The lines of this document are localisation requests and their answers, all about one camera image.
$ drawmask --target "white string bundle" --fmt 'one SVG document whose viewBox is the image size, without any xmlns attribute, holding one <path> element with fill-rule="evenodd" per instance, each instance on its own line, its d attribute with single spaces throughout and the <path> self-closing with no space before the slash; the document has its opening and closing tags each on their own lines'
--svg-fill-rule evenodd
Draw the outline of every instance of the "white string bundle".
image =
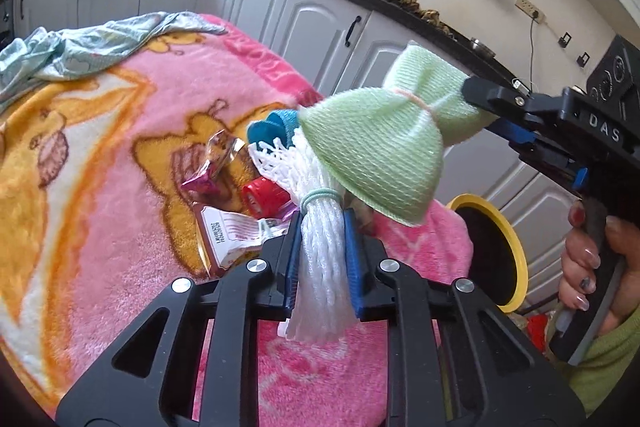
<svg viewBox="0 0 640 427">
<path fill-rule="evenodd" d="M 277 183 L 295 204 L 316 188 L 330 188 L 344 196 L 344 188 L 320 163 L 302 129 L 286 149 L 276 138 L 274 146 L 260 142 L 249 154 L 262 176 Z M 356 323 L 351 307 L 344 261 L 344 218 L 340 204 L 330 197 L 309 201 L 302 220 L 302 251 L 298 292 L 286 337 L 325 343 L 337 340 Z"/>
</svg>

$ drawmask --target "candy wrapper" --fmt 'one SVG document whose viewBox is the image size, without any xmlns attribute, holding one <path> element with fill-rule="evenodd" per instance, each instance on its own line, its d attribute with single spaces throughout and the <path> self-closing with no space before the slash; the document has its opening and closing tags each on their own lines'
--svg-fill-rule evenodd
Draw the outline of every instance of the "candy wrapper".
<svg viewBox="0 0 640 427">
<path fill-rule="evenodd" d="M 201 203 L 193 204 L 193 212 L 198 224 L 198 253 L 210 277 L 221 277 L 232 266 L 255 257 L 267 239 L 289 230 L 289 222 L 258 221 Z"/>
<path fill-rule="evenodd" d="M 225 165 L 238 156 L 244 146 L 245 143 L 229 131 L 222 130 L 215 133 L 207 141 L 204 163 L 198 172 L 180 187 L 183 190 L 193 190 L 199 194 L 219 195 L 220 189 L 216 184 L 218 174 Z"/>
</svg>

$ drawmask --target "red bottle cap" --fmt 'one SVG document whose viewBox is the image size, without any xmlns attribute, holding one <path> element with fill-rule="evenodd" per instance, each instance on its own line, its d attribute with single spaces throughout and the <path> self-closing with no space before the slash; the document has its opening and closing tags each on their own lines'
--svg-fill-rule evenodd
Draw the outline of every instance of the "red bottle cap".
<svg viewBox="0 0 640 427">
<path fill-rule="evenodd" d="M 291 199 L 278 184 L 260 176 L 242 187 L 242 199 L 255 219 L 273 217 Z"/>
</svg>

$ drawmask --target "finger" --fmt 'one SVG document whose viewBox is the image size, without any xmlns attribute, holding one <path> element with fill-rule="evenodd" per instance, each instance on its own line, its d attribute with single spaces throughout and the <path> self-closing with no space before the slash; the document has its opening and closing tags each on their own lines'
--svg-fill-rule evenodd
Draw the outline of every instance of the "finger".
<svg viewBox="0 0 640 427">
<path fill-rule="evenodd" d="M 566 281 L 564 277 L 560 280 L 558 287 L 558 298 L 567 308 L 572 310 L 582 310 L 583 312 L 589 309 L 589 301 L 580 292 L 576 291 Z"/>
<path fill-rule="evenodd" d="M 579 229 L 584 224 L 584 206 L 580 200 L 575 201 L 569 209 L 569 223 L 574 229 Z"/>
<path fill-rule="evenodd" d="M 577 292 L 589 294 L 596 291 L 596 277 L 591 269 L 586 269 L 573 261 L 566 250 L 562 252 L 562 275 Z"/>
<path fill-rule="evenodd" d="M 569 257 L 580 266 L 588 269 L 600 266 L 598 248 L 583 230 L 571 230 L 564 240 L 564 248 Z"/>
<path fill-rule="evenodd" d="M 640 271 L 640 230 L 638 227 L 617 217 L 607 216 L 605 232 L 611 250 L 626 257 L 628 269 Z"/>
</svg>

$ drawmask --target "green mesh sponge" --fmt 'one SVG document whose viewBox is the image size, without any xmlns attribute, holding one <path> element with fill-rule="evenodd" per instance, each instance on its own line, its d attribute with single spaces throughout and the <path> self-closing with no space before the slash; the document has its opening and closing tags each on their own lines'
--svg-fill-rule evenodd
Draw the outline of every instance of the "green mesh sponge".
<svg viewBox="0 0 640 427">
<path fill-rule="evenodd" d="M 415 226 L 438 186 L 444 148 L 495 120 L 463 100 L 466 78 L 410 44 L 383 87 L 344 91 L 302 108 L 300 125 L 341 185 L 385 216 Z"/>
</svg>

